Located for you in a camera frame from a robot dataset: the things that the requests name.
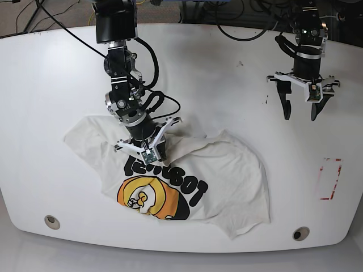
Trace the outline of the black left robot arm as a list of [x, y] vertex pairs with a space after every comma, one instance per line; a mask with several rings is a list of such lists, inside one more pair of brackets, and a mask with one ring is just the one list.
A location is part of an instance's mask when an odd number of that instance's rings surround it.
[[296, 43], [290, 42], [282, 34], [276, 36], [275, 41], [293, 59], [293, 68], [289, 73], [269, 75], [267, 81], [276, 84], [284, 119], [290, 119], [292, 108], [286, 96], [292, 93], [292, 85], [295, 84], [303, 88], [305, 102], [311, 104], [311, 120], [315, 121], [329, 99], [335, 96], [334, 87], [340, 87], [340, 81], [334, 76], [323, 78], [320, 75], [328, 27], [319, 16], [315, 1], [293, 1], [288, 19]]

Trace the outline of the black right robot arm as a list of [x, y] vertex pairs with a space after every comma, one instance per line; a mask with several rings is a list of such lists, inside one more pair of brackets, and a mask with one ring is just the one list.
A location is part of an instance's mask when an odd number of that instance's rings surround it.
[[[167, 159], [164, 134], [181, 119], [167, 117], [164, 123], [158, 123], [150, 116], [163, 104], [166, 95], [152, 90], [159, 78], [159, 64], [152, 47], [138, 37], [136, 2], [93, 1], [92, 8], [96, 17], [96, 42], [108, 45], [104, 70], [111, 78], [112, 89], [105, 96], [105, 104], [130, 134], [129, 139], [119, 140], [114, 150], [133, 152], [145, 164], [163, 162]], [[128, 40], [136, 40], [151, 54], [154, 76], [148, 85], [136, 69], [137, 55], [128, 50]]]

